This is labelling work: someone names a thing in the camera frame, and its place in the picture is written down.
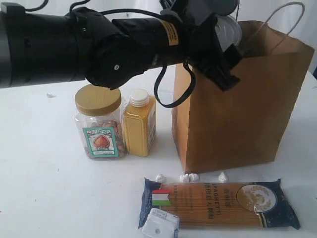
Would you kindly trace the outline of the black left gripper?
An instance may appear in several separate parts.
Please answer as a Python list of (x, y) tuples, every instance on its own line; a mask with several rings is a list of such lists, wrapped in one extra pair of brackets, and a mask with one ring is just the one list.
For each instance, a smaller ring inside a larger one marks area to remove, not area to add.
[(217, 16), (211, 15), (201, 25), (183, 23), (178, 14), (171, 11), (172, 4), (162, 5), (161, 15), (172, 15), (180, 20), (189, 38), (189, 62), (221, 91), (227, 91), (239, 83), (230, 71), (242, 60), (240, 51), (231, 44), (224, 52), (218, 40), (215, 25)]

